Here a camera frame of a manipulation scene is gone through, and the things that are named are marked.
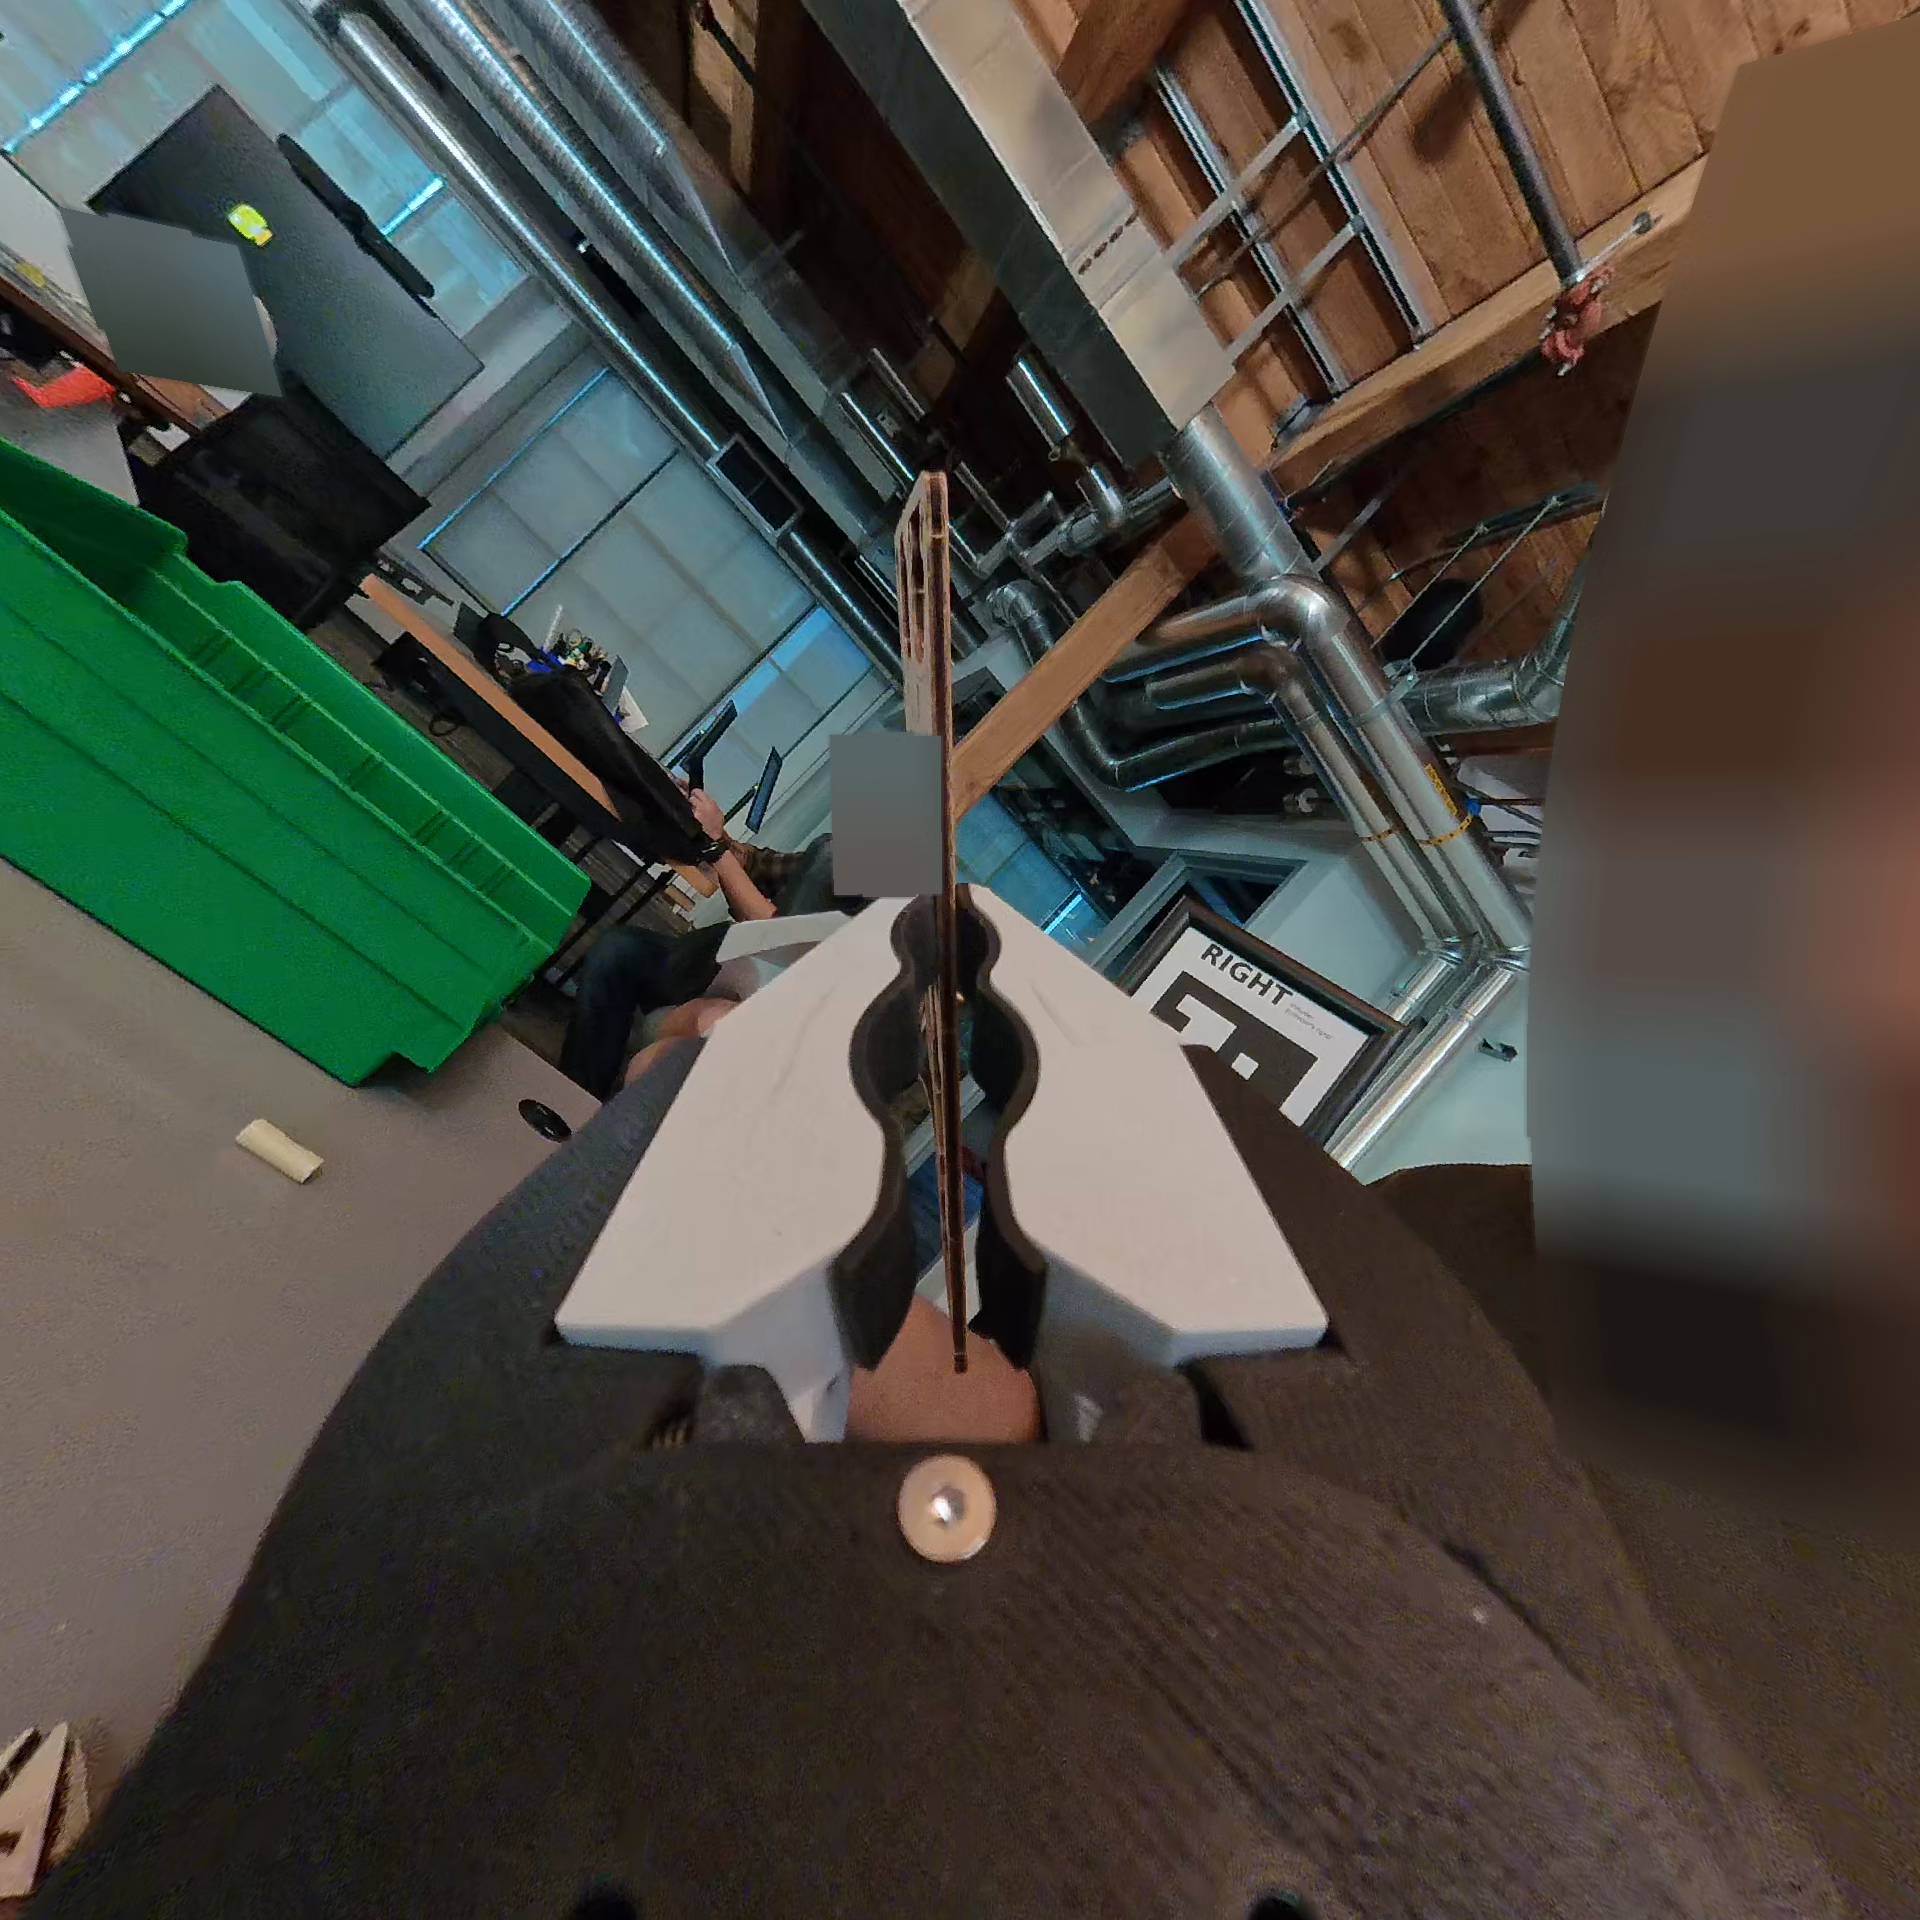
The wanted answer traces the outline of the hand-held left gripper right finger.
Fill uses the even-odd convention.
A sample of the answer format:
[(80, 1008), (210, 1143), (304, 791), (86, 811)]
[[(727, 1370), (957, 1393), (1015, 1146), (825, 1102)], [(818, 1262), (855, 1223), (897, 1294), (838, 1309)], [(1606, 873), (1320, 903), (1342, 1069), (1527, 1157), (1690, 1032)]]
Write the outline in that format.
[(1195, 1361), (1305, 1351), (1327, 1310), (1202, 1087), (1279, 1037), (1183, 969), (1131, 998), (981, 887), (959, 895), (981, 1146), (970, 1330), (1025, 1373), (1047, 1437), (1117, 1427)]

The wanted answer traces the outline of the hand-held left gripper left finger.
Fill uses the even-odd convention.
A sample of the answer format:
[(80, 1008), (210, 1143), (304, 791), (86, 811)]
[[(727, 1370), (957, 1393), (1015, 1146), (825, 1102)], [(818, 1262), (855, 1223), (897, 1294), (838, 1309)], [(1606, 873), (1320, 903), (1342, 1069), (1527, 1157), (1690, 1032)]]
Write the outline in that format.
[(920, 903), (887, 899), (746, 998), (688, 1061), (554, 1315), (567, 1344), (759, 1368), (808, 1443), (917, 1294), (905, 1136)]

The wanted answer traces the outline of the gear-holed wooden puzzle sheet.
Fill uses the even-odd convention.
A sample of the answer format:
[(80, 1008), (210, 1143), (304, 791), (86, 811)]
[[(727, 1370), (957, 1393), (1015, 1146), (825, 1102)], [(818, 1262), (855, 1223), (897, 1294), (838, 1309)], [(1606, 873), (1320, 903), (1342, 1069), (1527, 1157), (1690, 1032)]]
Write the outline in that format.
[(930, 960), (919, 969), (923, 1089), (937, 1173), (950, 1368), (968, 1370), (966, 1216), (957, 1071), (957, 879), (953, 850), (953, 595), (945, 474), (923, 472), (895, 523), (895, 603), (902, 662), (902, 725), (930, 736), (937, 776)]

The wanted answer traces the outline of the background wooden desk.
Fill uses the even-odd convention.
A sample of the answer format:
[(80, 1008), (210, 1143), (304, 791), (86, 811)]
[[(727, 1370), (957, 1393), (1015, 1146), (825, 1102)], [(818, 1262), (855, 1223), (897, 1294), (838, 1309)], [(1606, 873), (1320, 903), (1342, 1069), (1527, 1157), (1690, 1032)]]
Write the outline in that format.
[(499, 787), (504, 806), (545, 834), (569, 824), (592, 839), (613, 839), (634, 861), (663, 862), (689, 897), (712, 899), (712, 879), (664, 854), (653, 855), (641, 848), (617, 816), (615, 795), (593, 769), (526, 711), (511, 689), (414, 600), (369, 574), (344, 608), (387, 648), (397, 645), (403, 664), (417, 662), (419, 672), (434, 685), (439, 705), (453, 709), (466, 733), (486, 742), (491, 752), (509, 763), (511, 776)]

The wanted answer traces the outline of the grey desk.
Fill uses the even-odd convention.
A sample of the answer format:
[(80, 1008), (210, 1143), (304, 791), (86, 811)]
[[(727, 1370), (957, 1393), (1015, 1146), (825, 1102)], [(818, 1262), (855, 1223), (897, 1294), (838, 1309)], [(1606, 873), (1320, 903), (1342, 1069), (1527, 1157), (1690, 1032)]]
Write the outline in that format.
[[(97, 1827), (419, 1279), (593, 1105), (483, 1032), (352, 1089), (3, 866), (3, 1738)], [(233, 1138), (322, 1155), (289, 1184)]]

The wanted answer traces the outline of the framed marker sign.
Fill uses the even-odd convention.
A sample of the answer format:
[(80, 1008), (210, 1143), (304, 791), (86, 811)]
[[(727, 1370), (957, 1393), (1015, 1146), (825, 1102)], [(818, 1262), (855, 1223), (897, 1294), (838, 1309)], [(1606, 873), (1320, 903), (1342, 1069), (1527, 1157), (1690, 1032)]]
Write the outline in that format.
[(1219, 917), (1192, 889), (1163, 911), (1113, 979), (1306, 1138), (1330, 1146), (1407, 1029)]

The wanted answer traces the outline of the black bag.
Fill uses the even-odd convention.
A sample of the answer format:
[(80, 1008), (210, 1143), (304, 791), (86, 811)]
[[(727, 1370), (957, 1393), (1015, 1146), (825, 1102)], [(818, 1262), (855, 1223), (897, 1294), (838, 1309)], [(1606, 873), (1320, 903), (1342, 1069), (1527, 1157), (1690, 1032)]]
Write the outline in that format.
[(590, 671), (529, 648), (507, 618), (462, 608), (454, 637), (511, 696), (515, 706), (550, 735), (607, 793), (607, 811), (639, 858), (702, 866), (712, 839), (671, 776), (617, 725)]

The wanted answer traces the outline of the metal vent pipes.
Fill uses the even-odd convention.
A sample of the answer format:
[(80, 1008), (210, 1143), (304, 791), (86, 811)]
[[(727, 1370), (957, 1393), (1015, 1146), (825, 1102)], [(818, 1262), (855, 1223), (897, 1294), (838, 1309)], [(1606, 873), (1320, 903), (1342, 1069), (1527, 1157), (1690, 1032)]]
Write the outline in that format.
[(982, 799), (1102, 678), (1169, 671), (1210, 641), (1265, 639), (1279, 694), (1303, 696), (1305, 750), (1354, 834), (1407, 871), (1403, 891), (1441, 975), (1411, 1017), (1427, 1051), (1472, 1045), (1515, 998), (1529, 912), (1430, 742), (1392, 694), (1345, 600), (1310, 574), (1264, 472), (1216, 406), (1161, 458), (1185, 517), (1040, 653), (954, 755), (954, 795)]

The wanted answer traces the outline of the green plastic bin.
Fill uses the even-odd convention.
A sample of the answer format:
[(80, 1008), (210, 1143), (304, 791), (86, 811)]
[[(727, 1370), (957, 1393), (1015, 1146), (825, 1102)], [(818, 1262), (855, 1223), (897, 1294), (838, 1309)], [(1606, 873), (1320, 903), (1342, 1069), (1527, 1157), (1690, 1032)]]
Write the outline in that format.
[(1, 854), (346, 1087), (439, 1071), (586, 899), (173, 527), (11, 443)]

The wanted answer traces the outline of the person's brown sweater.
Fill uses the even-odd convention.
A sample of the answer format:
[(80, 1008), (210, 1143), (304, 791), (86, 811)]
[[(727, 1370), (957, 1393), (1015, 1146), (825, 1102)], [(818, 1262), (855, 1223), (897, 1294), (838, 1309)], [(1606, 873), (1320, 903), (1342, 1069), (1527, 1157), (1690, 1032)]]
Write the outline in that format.
[[(1347, 1182), (1417, 1237), (1544, 1387), (1529, 1168)], [(1917, 1915), (1914, 1552), (1750, 1499), (1589, 1471), (1654, 1623), (1855, 1915)]]

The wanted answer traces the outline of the grey background monitor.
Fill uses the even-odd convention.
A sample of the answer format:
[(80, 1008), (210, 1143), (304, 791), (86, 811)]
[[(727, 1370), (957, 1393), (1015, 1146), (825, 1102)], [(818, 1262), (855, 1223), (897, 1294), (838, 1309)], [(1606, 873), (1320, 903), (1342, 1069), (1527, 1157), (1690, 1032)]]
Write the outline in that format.
[(430, 282), (287, 136), (210, 90), (86, 208), (234, 242), (277, 329), (277, 368), (377, 458), (480, 375)]

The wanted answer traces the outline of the metal sprinkler pipe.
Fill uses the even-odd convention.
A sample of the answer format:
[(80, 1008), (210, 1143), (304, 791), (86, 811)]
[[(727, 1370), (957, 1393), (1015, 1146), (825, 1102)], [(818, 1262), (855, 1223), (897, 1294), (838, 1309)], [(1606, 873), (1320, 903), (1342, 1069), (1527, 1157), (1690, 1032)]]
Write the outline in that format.
[(1543, 325), (1541, 358), (1558, 378), (1565, 378), (1583, 359), (1590, 321), (1598, 318), (1598, 309), (1593, 306), (1598, 297), (1590, 288), (1589, 265), (1552, 192), (1544, 163), (1529, 137), (1518, 102), (1506, 85), (1495, 42), (1480, 24), (1478, 8), (1472, 3), (1440, 3), (1440, 9), (1555, 277), (1555, 301)]

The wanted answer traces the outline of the rectangular metal air duct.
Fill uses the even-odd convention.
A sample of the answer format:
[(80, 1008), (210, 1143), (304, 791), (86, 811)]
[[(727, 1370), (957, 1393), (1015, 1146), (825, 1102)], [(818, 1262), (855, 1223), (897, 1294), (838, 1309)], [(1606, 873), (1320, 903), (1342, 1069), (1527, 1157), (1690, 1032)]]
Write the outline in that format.
[(807, 3), (1025, 337), (1121, 464), (1232, 362), (1008, 3)]

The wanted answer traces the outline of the round spiral metal duct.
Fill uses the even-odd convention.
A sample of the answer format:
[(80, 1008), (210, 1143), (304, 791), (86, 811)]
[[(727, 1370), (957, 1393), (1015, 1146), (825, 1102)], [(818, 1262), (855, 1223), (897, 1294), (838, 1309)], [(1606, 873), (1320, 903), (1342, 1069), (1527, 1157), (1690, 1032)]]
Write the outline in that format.
[(774, 549), (865, 639), (851, 347), (609, 29), (586, 6), (295, 9), (682, 448), (762, 462), (794, 501)]

